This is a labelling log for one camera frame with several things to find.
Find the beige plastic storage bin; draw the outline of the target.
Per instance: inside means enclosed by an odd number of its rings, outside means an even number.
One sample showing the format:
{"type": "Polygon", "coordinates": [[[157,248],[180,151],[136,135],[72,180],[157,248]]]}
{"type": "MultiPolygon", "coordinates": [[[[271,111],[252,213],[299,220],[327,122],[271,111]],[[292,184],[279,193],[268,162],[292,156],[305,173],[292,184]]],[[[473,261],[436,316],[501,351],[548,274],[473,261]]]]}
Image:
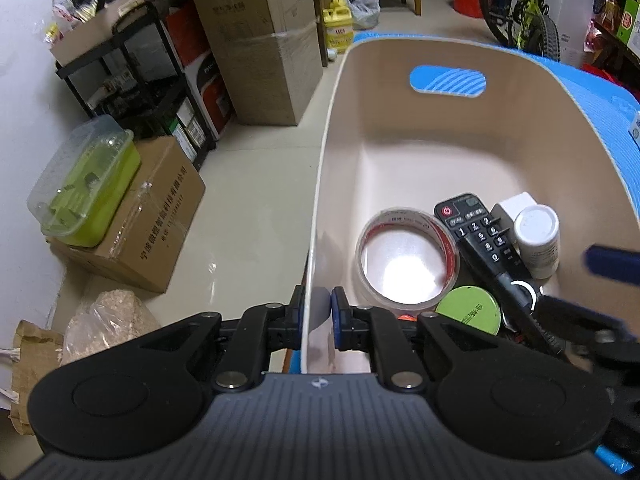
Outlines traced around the beige plastic storage bin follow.
{"type": "Polygon", "coordinates": [[[548,291],[639,326],[639,291],[589,274],[584,251],[639,246],[639,148],[627,90],[512,50],[442,38],[358,41],[338,72],[318,170],[302,369],[364,373],[333,347],[329,294],[355,304],[358,237],[390,208],[432,212],[446,198],[485,205],[527,192],[559,216],[559,271],[548,291]]]}

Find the red white appliance box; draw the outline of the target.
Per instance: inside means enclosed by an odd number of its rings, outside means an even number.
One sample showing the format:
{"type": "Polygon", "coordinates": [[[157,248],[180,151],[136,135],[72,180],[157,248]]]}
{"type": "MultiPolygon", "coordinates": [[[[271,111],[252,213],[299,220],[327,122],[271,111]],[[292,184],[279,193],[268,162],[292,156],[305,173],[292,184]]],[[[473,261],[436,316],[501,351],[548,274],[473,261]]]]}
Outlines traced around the red white appliance box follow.
{"type": "Polygon", "coordinates": [[[234,116],[234,108],[194,4],[173,10],[166,16],[165,26],[186,82],[218,141],[234,116]]]}

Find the black tv remote control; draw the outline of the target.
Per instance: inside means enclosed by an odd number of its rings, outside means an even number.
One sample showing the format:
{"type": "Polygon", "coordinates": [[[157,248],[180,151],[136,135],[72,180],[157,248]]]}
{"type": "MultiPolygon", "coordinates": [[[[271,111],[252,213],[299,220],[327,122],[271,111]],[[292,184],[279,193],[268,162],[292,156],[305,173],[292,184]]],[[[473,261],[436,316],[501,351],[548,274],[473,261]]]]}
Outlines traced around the black tv remote control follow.
{"type": "Polygon", "coordinates": [[[472,193],[447,198],[434,206],[474,280],[488,290],[501,310],[506,328],[524,344],[564,361],[556,339],[534,317],[540,289],[509,240],[509,228],[472,193]]]}

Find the brown paper bag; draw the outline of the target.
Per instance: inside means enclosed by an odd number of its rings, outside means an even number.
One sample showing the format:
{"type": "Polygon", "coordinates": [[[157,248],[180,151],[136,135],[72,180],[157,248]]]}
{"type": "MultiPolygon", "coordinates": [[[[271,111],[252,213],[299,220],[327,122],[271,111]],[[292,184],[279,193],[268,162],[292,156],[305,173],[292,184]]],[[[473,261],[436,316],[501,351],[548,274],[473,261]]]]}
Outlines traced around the brown paper bag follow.
{"type": "Polygon", "coordinates": [[[32,389],[41,378],[60,364],[63,336],[54,330],[44,330],[36,324],[21,320],[13,338],[13,349],[20,356],[12,364],[12,393],[9,419],[15,431],[24,436],[33,434],[27,415],[27,403],[32,389]]]}

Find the black metal shelf rack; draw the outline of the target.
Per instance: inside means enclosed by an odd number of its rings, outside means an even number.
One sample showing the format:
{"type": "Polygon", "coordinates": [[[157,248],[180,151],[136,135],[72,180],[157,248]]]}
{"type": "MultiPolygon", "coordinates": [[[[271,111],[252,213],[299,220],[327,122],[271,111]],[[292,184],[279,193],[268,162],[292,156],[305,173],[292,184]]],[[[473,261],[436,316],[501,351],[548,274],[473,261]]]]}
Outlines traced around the black metal shelf rack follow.
{"type": "Polygon", "coordinates": [[[56,62],[55,73],[88,117],[110,115],[137,140],[173,136],[195,168],[216,148],[215,128],[152,3],[127,11],[110,38],[76,60],[56,62]]]}

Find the blue silicone table mat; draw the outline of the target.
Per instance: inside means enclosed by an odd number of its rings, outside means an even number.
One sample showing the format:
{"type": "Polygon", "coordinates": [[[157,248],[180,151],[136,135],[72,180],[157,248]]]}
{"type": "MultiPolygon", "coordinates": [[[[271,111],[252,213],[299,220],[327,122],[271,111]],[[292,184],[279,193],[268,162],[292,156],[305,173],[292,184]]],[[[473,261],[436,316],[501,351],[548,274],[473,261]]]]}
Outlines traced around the blue silicone table mat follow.
{"type": "Polygon", "coordinates": [[[570,66],[472,42],[404,35],[361,39],[338,71],[314,198],[303,373],[286,393],[299,423],[299,477],[318,479],[604,479],[589,448],[552,460],[504,457],[566,430],[597,442],[611,426],[608,394],[554,359],[495,374],[513,351],[459,348],[448,323],[418,322],[425,349],[454,367],[420,392],[387,389],[360,354],[334,349],[330,293],[358,295],[357,237],[380,209],[427,210],[465,190],[484,200],[527,191],[561,218],[570,298],[639,324],[639,293],[589,276],[592,243],[639,245],[639,151],[627,127],[637,102],[570,66]]]}

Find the green round tin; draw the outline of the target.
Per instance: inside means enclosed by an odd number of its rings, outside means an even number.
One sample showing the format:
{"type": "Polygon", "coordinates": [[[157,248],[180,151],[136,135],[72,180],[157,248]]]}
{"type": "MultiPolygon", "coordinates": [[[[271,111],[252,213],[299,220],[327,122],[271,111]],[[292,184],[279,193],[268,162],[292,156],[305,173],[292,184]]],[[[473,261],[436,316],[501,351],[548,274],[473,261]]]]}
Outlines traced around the green round tin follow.
{"type": "Polygon", "coordinates": [[[451,289],[442,298],[435,312],[494,336],[501,327],[498,302],[489,292],[477,286],[466,285],[451,289]]]}

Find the clear tape roll red print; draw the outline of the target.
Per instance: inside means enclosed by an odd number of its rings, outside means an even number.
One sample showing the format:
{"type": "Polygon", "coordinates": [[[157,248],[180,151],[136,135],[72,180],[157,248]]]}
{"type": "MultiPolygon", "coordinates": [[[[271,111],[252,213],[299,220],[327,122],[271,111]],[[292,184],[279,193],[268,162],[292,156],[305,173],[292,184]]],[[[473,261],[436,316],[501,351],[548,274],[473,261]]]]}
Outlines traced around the clear tape roll red print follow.
{"type": "Polygon", "coordinates": [[[456,242],[434,216],[411,208],[384,209],[358,237],[354,287],[375,307],[431,310],[457,283],[460,260],[456,242]]]}

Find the white power adapter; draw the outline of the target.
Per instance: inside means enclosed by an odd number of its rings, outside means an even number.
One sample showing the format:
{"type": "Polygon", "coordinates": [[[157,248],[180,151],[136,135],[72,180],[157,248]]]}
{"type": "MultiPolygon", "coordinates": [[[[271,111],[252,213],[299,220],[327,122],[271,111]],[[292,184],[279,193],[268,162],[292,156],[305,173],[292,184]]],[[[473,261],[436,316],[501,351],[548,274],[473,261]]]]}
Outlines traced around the white power adapter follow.
{"type": "Polygon", "coordinates": [[[536,205],[536,200],[527,192],[505,198],[491,209],[491,215],[498,219],[499,226],[511,229],[515,219],[527,207],[536,205]]]}

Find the white pill bottle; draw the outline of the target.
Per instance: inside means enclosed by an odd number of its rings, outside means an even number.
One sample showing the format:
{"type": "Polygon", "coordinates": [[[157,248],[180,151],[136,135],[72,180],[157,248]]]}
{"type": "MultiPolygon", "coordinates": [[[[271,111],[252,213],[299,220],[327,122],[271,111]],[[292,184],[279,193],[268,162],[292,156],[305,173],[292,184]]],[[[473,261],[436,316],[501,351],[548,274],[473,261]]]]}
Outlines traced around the white pill bottle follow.
{"type": "Polygon", "coordinates": [[[527,206],[516,217],[513,229],[530,275],[538,281],[551,278],[560,263],[560,220],[556,212],[543,204],[527,206]]]}

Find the white plastic bag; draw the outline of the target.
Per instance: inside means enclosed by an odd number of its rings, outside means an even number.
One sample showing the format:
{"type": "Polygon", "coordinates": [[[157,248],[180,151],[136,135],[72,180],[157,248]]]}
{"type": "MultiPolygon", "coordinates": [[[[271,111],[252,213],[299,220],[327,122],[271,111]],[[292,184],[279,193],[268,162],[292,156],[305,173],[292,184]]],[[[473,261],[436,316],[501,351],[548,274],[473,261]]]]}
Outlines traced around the white plastic bag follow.
{"type": "Polygon", "coordinates": [[[354,29],[368,30],[375,28],[380,19],[380,0],[346,0],[354,29]]]}

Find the brown cardboard box on floor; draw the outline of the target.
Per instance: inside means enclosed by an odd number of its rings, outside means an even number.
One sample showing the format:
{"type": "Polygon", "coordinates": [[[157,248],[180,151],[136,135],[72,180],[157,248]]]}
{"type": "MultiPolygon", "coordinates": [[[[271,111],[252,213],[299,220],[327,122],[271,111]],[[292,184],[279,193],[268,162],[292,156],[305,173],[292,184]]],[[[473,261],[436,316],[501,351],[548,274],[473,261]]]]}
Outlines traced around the brown cardboard box on floor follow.
{"type": "Polygon", "coordinates": [[[54,252],[89,272],[162,294],[168,289],[205,184],[172,136],[140,141],[141,165],[102,242],[68,246],[49,237],[54,252]]]}

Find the green clear-lid plastic container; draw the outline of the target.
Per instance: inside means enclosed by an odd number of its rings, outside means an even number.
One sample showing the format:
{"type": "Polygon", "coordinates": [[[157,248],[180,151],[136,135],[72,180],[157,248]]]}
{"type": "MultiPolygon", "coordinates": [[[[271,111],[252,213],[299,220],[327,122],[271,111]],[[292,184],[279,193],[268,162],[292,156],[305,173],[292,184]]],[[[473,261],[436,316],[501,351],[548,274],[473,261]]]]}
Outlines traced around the green clear-lid plastic container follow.
{"type": "Polygon", "coordinates": [[[27,200],[40,231],[65,245],[99,245],[141,164],[134,134],[108,115],[72,131],[27,200]]]}

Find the green black bicycle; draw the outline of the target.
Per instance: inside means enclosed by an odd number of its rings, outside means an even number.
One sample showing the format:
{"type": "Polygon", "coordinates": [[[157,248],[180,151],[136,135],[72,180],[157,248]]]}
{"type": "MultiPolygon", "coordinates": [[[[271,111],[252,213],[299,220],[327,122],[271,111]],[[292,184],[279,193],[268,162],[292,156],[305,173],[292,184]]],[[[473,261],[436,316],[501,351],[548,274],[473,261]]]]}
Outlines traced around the green black bicycle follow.
{"type": "Polygon", "coordinates": [[[561,59],[558,29],[544,0],[480,0],[480,10],[503,47],[561,59]]]}

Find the large stacked cardboard boxes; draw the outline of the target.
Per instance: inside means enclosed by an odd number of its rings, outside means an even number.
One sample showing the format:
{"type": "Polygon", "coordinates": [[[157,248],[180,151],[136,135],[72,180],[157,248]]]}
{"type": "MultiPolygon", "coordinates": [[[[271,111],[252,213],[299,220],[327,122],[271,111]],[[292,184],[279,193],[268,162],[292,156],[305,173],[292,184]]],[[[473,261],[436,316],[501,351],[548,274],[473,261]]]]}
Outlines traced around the large stacked cardboard boxes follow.
{"type": "Polygon", "coordinates": [[[322,77],[314,0],[194,0],[238,119],[296,126],[322,77]]]}

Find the bag of wood shavings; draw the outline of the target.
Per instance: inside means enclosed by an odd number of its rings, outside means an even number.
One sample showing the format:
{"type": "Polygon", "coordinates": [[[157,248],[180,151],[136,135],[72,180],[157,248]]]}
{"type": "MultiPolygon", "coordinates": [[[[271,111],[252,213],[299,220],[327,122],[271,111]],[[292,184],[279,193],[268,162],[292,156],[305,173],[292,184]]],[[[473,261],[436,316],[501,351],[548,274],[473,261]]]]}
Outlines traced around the bag of wood shavings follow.
{"type": "Polygon", "coordinates": [[[101,292],[68,322],[58,362],[70,364],[159,328],[160,323],[131,290],[101,292]]]}

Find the yellow detergent jug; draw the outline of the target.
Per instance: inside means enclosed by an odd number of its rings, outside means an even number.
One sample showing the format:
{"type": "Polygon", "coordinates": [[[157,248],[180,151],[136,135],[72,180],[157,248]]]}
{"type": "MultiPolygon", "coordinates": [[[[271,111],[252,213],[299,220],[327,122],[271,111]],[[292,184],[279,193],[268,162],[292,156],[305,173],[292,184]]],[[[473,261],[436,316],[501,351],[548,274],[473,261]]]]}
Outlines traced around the yellow detergent jug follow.
{"type": "Polygon", "coordinates": [[[323,24],[328,48],[345,53],[354,41],[354,21],[347,0],[332,0],[323,10],[323,24]]]}

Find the tissue box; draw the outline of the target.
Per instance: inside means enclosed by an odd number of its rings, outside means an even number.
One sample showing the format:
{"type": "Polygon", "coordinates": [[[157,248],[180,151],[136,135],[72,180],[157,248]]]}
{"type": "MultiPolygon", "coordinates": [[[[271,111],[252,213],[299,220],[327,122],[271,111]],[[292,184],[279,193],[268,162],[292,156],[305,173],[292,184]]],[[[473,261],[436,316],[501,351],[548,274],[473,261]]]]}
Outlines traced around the tissue box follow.
{"type": "Polygon", "coordinates": [[[634,119],[628,127],[629,135],[634,140],[634,144],[640,148],[640,110],[634,115],[634,119]]]}

